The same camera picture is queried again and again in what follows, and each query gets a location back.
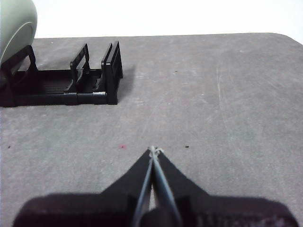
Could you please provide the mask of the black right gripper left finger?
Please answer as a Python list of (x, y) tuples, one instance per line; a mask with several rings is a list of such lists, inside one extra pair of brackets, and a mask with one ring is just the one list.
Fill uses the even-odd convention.
[(14, 227), (152, 227), (152, 214), (141, 210), (136, 217), (146, 174), (149, 147), (131, 168), (98, 193), (53, 193), (34, 197), (20, 209)]

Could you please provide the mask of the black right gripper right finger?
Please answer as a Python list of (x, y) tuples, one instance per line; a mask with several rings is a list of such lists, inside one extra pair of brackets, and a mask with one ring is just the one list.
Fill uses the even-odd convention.
[(153, 148), (185, 227), (297, 227), (289, 208), (258, 197), (211, 195), (180, 172), (164, 155)]

